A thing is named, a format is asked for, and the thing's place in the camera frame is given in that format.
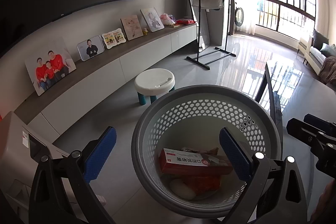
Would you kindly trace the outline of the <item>man portrait photo frame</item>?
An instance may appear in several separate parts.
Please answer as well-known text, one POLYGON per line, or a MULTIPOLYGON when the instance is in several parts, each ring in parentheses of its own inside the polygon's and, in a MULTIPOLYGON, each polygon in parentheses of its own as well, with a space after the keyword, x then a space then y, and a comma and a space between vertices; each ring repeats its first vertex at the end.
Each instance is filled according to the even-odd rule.
POLYGON ((104 43, 100 36, 86 39, 77 45, 77 50, 82 61, 87 61, 105 51, 104 43))

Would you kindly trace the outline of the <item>red item on cabinet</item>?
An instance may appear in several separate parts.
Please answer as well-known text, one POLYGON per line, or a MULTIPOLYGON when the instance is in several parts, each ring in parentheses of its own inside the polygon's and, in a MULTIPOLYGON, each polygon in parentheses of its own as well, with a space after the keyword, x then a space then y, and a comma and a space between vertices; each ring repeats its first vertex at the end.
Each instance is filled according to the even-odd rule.
POLYGON ((187 25, 192 25, 192 24, 195 24, 196 21, 192 20, 192 19, 187 19, 187 18, 183 18, 183 19, 178 19, 176 21, 176 24, 177 25, 184 25, 184 26, 187 26, 187 25))

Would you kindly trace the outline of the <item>brown throw blanket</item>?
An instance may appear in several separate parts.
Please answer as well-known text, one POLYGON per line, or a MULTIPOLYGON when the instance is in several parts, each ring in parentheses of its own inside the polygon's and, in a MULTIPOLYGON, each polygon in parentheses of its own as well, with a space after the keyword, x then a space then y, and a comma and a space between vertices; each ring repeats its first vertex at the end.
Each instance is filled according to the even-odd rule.
POLYGON ((323 84, 335 89, 336 58, 334 56, 330 56, 325 59, 318 76, 323 84))

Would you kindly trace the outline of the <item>red plastic bag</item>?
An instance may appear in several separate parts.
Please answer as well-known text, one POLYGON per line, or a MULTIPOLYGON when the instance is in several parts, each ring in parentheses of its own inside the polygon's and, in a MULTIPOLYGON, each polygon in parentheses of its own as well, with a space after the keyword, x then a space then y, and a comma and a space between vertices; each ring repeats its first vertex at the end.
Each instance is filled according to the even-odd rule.
POLYGON ((185 176, 182 181, 195 193, 218 190, 221 177, 218 176, 185 176))

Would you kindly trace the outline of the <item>grey sectional sofa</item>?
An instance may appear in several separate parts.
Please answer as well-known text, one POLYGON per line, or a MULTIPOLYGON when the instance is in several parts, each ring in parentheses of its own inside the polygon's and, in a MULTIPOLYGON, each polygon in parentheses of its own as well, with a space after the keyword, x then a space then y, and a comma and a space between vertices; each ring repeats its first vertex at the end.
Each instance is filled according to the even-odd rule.
POLYGON ((312 36, 305 35, 303 38, 300 38, 298 42, 297 52, 303 53, 304 56, 303 63, 310 65, 318 76, 325 59, 330 56, 335 57, 335 45, 323 44, 322 49, 317 50, 312 46, 312 42, 313 42, 313 34, 312 36))

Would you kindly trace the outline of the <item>white plastic stool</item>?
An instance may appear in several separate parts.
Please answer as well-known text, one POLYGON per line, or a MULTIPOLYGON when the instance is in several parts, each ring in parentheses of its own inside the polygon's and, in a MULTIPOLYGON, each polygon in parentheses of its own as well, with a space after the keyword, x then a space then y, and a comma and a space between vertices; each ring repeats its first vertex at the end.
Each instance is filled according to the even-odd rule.
POLYGON ((146 104, 146 96, 153 103, 157 96, 175 89, 174 74, 163 68, 153 68, 141 72, 134 80, 140 105, 146 104))

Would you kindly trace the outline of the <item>cardboard box on floor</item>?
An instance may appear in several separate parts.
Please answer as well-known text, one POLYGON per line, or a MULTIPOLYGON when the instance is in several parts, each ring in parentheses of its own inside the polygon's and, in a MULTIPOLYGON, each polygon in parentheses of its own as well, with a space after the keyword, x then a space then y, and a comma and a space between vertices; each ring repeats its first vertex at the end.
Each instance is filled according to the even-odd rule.
POLYGON ((1 191, 19 218, 28 222, 30 192, 43 155, 67 157, 29 128, 14 112, 1 120, 1 191))

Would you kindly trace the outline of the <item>white low tv cabinet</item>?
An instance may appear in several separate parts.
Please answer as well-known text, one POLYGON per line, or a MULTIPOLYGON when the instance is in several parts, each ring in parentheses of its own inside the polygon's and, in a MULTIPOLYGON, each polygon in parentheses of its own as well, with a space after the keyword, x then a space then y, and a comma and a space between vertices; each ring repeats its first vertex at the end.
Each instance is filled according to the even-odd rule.
POLYGON ((15 114, 36 133, 55 141, 81 117, 142 71, 196 39, 196 25, 165 28, 120 44, 85 62, 15 114))

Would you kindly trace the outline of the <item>brown snack bag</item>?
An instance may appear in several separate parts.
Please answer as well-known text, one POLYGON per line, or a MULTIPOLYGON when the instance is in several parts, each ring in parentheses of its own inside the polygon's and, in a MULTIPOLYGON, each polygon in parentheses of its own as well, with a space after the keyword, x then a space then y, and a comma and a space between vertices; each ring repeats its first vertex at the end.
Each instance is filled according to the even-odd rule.
POLYGON ((219 159, 217 159, 215 156, 218 155, 219 148, 215 147, 210 150, 204 150, 204 149, 193 149, 193 148, 188 148, 188 147, 183 147, 182 151, 185 153, 192 153, 192 157, 195 159, 202 159, 202 156, 198 156, 198 154, 205 154, 208 155, 209 161, 213 161, 218 163, 219 159))

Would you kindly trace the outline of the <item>dark grey cushion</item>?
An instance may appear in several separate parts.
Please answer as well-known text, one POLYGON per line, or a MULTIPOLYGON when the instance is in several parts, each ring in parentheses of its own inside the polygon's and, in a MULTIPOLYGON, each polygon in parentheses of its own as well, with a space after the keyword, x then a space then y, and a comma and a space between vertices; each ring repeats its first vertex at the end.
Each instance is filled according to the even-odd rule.
POLYGON ((323 47, 323 44, 329 44, 328 38, 323 36, 323 34, 319 33, 317 30, 313 31, 313 42, 312 46, 316 48, 317 50, 321 50, 323 47))

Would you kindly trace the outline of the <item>red cardboard box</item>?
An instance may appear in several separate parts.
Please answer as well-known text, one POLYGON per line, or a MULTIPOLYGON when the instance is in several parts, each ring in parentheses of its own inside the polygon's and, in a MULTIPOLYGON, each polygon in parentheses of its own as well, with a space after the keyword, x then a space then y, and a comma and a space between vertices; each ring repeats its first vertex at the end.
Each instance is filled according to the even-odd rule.
POLYGON ((182 176, 221 176, 234 169, 225 156, 193 153, 163 148, 159 155, 160 170, 164 174, 182 176))

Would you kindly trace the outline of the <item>white scalloped photo frame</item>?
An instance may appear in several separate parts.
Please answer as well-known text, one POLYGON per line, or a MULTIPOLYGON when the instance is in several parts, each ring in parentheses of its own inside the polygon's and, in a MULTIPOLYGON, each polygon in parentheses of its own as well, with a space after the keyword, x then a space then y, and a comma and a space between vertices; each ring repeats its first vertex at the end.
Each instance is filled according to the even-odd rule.
POLYGON ((126 42, 126 38, 121 28, 102 34, 101 37, 108 50, 112 47, 126 42))

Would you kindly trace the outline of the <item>grey perforated laundry basket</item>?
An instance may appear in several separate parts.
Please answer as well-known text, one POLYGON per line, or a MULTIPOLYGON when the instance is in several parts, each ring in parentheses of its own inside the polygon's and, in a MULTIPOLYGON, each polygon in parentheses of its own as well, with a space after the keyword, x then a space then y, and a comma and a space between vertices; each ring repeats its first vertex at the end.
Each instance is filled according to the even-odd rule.
POLYGON ((236 173, 223 176, 221 187, 201 200, 187 201, 170 189, 172 176, 163 174, 159 154, 164 148, 207 151, 223 155, 219 133, 227 128, 244 149, 270 159, 282 157, 281 138, 268 113, 247 95, 223 86, 194 85, 167 93, 138 120, 132 141, 134 170, 145 190, 162 206, 193 218, 225 216, 242 194, 245 182, 236 173))

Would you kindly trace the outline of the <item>pink bag on cabinet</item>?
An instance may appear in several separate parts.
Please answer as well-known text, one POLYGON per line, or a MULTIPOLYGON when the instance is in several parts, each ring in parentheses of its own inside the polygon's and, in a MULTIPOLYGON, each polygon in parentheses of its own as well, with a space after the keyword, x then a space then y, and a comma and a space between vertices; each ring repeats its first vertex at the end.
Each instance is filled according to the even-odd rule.
POLYGON ((162 14, 159 18, 164 26, 171 27, 176 24, 175 20, 171 19, 166 13, 162 14))

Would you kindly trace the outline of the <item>black clothes rack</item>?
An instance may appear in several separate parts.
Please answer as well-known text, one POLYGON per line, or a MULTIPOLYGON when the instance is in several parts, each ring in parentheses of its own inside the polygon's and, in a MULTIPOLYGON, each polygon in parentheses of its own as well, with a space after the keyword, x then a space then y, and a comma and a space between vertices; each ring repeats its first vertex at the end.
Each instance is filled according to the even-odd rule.
MULTIPOLYGON (((197 56, 187 56, 186 60, 205 70, 210 70, 210 64, 225 57, 235 57, 232 52, 227 51, 227 36, 229 27, 229 5, 230 0, 223 0, 223 7, 216 10, 205 10, 210 33, 210 46, 199 52, 200 31, 197 37, 197 56)), ((199 0, 198 14, 201 15, 201 0, 199 0)))

